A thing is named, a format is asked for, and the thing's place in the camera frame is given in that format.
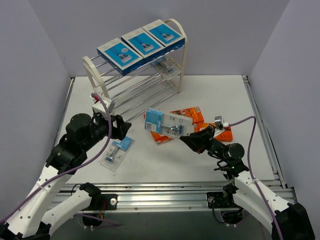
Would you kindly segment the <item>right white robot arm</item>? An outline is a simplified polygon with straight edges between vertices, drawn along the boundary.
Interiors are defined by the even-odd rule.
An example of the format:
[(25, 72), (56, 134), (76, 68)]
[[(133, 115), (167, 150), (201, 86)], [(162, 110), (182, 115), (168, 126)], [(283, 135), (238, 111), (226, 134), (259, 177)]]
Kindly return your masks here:
[(224, 144), (214, 137), (214, 129), (181, 136), (192, 151), (207, 154), (217, 161), (217, 170), (229, 181), (216, 203), (238, 206), (258, 220), (274, 240), (314, 240), (307, 210), (272, 191), (243, 162), (244, 147), (239, 143)]

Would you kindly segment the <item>gillette razor blister pack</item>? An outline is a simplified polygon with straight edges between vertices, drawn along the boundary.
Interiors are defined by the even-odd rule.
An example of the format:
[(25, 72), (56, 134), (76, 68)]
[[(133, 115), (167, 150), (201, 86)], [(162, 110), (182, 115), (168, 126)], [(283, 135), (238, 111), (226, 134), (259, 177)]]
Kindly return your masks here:
[(166, 80), (171, 80), (182, 73), (181, 68), (170, 57), (163, 56), (151, 62), (150, 65)]
[(189, 136), (194, 132), (192, 118), (151, 107), (145, 111), (144, 129), (175, 139)]

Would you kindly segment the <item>small blue cartridge pack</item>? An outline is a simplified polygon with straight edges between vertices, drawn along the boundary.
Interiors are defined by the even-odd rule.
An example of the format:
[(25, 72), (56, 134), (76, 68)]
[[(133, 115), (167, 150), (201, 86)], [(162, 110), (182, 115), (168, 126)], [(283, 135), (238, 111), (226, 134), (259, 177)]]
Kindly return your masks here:
[(109, 171), (116, 172), (135, 140), (126, 136), (123, 140), (113, 140), (110, 147), (104, 151), (98, 164)]

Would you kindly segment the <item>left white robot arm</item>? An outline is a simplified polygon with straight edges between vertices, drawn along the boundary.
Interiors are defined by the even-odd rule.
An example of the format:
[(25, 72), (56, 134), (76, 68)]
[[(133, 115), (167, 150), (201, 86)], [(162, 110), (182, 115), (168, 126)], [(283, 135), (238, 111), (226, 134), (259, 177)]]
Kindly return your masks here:
[(92, 163), (87, 152), (103, 138), (123, 140), (132, 124), (120, 115), (74, 115), (66, 133), (52, 149), (33, 189), (18, 207), (0, 222), (4, 240), (48, 240), (53, 223), (44, 221), (47, 209), (63, 185), (77, 170)]

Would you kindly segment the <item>Gillette razor blister pack front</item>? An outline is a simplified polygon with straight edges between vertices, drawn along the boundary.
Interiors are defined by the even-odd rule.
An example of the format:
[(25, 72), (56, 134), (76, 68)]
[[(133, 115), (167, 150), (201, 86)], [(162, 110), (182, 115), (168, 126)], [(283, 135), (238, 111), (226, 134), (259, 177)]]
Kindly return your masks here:
[(171, 80), (182, 73), (181, 68), (170, 57), (163, 56), (151, 62), (150, 65), (166, 80)]

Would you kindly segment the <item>blue Harry's box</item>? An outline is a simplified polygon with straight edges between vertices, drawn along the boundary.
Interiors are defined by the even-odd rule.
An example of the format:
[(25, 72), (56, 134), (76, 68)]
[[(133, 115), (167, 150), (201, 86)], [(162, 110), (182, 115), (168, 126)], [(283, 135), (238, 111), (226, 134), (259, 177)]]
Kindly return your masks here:
[(121, 40), (139, 53), (145, 64), (166, 53), (166, 48), (143, 28), (122, 35)]
[(167, 53), (185, 45), (185, 37), (160, 19), (144, 25), (142, 29), (159, 41)]
[(122, 76), (144, 65), (144, 58), (119, 38), (104, 43), (96, 50)]

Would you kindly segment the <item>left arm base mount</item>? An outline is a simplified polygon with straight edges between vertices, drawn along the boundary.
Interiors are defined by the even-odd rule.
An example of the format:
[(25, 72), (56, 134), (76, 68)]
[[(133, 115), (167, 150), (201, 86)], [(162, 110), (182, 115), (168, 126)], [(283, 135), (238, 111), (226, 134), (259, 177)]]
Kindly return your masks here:
[(84, 209), (85, 216), (82, 216), (82, 223), (86, 227), (100, 227), (106, 224), (106, 227), (115, 227), (116, 223), (105, 222), (106, 211), (117, 209), (118, 195), (115, 193), (99, 194), (94, 196), (88, 207)]

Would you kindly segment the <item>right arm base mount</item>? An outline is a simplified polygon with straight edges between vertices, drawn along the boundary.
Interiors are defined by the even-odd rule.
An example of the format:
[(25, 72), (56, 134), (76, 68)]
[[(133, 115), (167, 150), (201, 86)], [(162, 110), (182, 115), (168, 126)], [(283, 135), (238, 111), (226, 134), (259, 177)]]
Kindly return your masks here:
[(245, 218), (245, 210), (236, 205), (224, 191), (207, 192), (207, 207), (212, 210), (215, 221), (227, 227), (237, 227)]

